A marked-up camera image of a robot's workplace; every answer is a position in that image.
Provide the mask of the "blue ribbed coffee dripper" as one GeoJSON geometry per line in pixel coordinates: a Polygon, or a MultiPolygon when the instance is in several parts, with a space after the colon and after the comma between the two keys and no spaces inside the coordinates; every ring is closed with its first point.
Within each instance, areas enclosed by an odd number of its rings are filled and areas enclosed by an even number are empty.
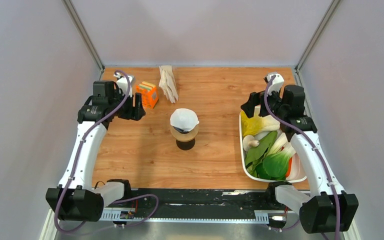
{"type": "Polygon", "coordinates": [[[172,128],[176,131],[176,132],[178,132],[178,133],[180,133],[180,134],[183,134],[183,135],[185,135],[185,134],[188,134],[188,133],[190,133],[192,130],[191,129],[189,129],[189,130],[185,130],[185,129],[182,129],[182,128],[178,128],[178,127],[175,127],[175,126],[172,126],[172,128]]]}

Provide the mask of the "white paper coffee filter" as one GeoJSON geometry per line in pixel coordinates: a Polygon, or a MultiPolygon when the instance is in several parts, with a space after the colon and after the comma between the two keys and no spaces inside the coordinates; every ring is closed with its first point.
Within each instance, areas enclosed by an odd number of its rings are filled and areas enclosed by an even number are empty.
{"type": "Polygon", "coordinates": [[[178,108],[170,116],[170,125],[184,130],[192,130],[199,123],[197,114],[188,108],[178,108]]]}

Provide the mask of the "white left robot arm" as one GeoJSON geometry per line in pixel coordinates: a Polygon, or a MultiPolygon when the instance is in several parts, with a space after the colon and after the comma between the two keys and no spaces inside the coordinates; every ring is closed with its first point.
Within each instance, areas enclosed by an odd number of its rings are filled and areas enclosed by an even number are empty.
{"type": "Polygon", "coordinates": [[[110,179],[93,187],[93,172],[102,141],[114,118],[139,121],[145,116],[142,98],[132,93],[131,78],[98,80],[92,95],[77,113],[77,132],[68,165],[56,187],[48,188],[45,199],[57,220],[97,222],[108,205],[127,207],[133,201],[129,182],[110,179]]]}

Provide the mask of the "stack of paper coffee filters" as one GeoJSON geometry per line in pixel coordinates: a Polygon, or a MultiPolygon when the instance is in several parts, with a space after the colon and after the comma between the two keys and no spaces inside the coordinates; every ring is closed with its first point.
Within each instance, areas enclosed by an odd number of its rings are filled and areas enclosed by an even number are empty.
{"type": "Polygon", "coordinates": [[[159,66],[160,80],[158,86],[161,88],[163,94],[172,104],[179,100],[176,81],[171,65],[159,66]]]}

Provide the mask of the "brown glass carafe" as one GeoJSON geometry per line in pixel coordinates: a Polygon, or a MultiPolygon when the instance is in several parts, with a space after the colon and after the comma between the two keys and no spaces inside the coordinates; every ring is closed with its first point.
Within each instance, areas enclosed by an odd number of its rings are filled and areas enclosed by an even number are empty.
{"type": "Polygon", "coordinates": [[[195,146],[195,143],[196,143],[195,139],[192,139],[190,141],[176,140],[177,147],[183,151],[188,151],[188,150],[192,149],[195,146]]]}

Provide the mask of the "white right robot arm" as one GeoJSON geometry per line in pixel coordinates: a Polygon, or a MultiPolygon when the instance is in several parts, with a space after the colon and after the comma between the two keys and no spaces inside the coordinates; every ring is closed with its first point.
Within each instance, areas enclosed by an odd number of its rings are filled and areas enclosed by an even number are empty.
{"type": "Polygon", "coordinates": [[[283,94],[266,89],[252,92],[241,106],[250,117],[256,106],[259,116],[272,116],[280,121],[287,142],[295,150],[306,173],[311,195],[305,195],[286,181],[269,184],[266,205],[278,209],[285,205],[299,215],[308,234],[346,232],[352,225],[359,201],[354,193],[346,193],[336,180],[318,142],[317,127],[305,111],[304,88],[287,85],[283,94]]]}

